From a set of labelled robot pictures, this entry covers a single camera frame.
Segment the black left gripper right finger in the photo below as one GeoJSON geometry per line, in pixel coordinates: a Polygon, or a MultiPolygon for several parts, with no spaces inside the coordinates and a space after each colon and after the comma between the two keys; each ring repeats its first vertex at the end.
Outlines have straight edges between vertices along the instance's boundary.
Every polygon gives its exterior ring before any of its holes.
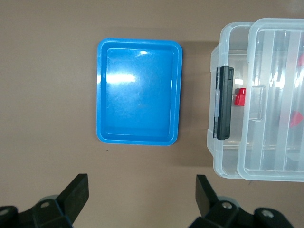
{"type": "Polygon", "coordinates": [[[196,176],[195,199],[200,212],[191,228],[290,228],[279,211],[257,208],[253,214],[229,197],[218,197],[205,175],[196,176]]]}

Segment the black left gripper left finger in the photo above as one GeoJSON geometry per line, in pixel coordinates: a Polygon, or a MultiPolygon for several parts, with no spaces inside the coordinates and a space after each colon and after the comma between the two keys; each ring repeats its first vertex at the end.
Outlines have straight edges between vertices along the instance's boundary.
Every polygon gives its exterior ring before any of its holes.
{"type": "Polygon", "coordinates": [[[42,198],[19,212],[15,206],[0,208],[2,228],[72,228],[89,198],[88,175],[78,174],[59,194],[42,198]]]}

